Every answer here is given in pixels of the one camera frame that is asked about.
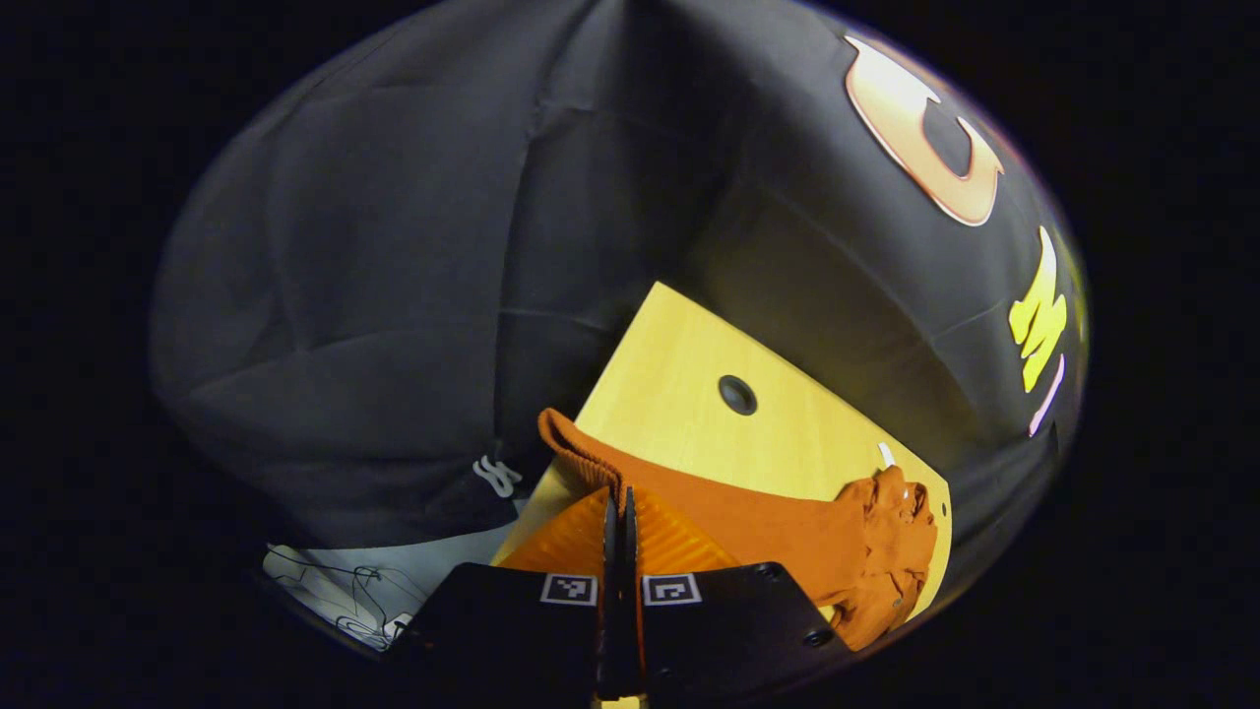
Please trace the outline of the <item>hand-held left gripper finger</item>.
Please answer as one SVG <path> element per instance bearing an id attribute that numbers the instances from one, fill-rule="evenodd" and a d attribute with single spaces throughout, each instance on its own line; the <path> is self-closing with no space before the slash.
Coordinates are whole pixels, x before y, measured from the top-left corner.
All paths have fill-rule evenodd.
<path id="1" fill-rule="evenodd" d="M 622 675 L 646 705 L 785 705 L 856 664 L 777 562 L 649 574 L 649 534 L 634 489 L 622 513 Z"/>
<path id="2" fill-rule="evenodd" d="M 461 562 L 392 649 L 410 705 L 595 705 L 616 636 L 617 501 L 598 489 L 498 565 Z"/>

